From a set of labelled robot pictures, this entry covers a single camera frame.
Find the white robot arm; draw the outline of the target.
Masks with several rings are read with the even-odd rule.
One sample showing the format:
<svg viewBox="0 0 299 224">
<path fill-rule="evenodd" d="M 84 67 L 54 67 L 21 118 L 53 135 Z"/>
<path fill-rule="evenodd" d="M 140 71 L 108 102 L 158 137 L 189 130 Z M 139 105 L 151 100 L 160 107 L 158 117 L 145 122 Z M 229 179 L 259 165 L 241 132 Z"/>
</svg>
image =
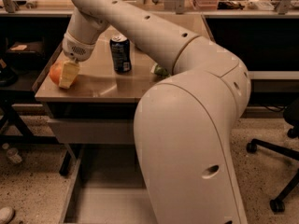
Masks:
<svg viewBox="0 0 299 224">
<path fill-rule="evenodd" d="M 122 0 L 71 0 L 64 54 L 91 57 L 113 26 L 170 77 L 140 99 L 136 153 L 158 224 L 248 224 L 230 134 L 250 96 L 249 72 L 232 52 Z"/>
</svg>

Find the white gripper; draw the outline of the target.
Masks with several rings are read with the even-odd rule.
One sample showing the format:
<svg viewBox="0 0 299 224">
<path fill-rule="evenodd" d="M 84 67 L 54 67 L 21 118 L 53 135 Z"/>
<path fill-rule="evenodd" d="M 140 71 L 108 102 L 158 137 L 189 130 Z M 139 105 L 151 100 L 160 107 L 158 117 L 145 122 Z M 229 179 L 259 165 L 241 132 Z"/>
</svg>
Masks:
<svg viewBox="0 0 299 224">
<path fill-rule="evenodd" d="M 63 52 L 66 57 L 73 61 L 84 62 L 88 60 L 95 48 L 94 44 L 84 44 L 77 41 L 71 34 L 66 32 L 63 39 Z M 59 77 L 59 87 L 69 89 L 78 76 L 79 64 L 73 61 L 64 61 Z"/>
</svg>

